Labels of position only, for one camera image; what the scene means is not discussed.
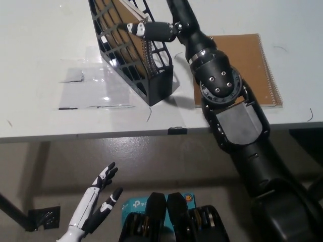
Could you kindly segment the white and black left hand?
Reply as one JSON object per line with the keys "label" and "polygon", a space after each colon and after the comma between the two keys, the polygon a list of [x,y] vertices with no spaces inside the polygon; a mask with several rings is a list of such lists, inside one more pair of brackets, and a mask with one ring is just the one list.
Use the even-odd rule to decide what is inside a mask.
{"label": "white and black left hand", "polygon": [[122,194],[123,188],[115,189],[98,208],[95,206],[100,193],[112,183],[117,171],[116,164],[112,162],[100,172],[85,191],[69,222],[67,231],[58,241],[81,241],[103,223]]}

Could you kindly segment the black right hand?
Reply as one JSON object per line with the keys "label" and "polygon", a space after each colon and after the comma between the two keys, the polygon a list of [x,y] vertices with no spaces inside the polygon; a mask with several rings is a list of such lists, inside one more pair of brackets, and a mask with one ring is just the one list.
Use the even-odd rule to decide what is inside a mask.
{"label": "black right hand", "polygon": [[117,28],[147,41],[172,42],[177,38],[186,47],[185,57],[190,64],[214,58],[217,46],[200,30],[189,2],[167,1],[167,4],[173,17],[172,23],[122,23]]}

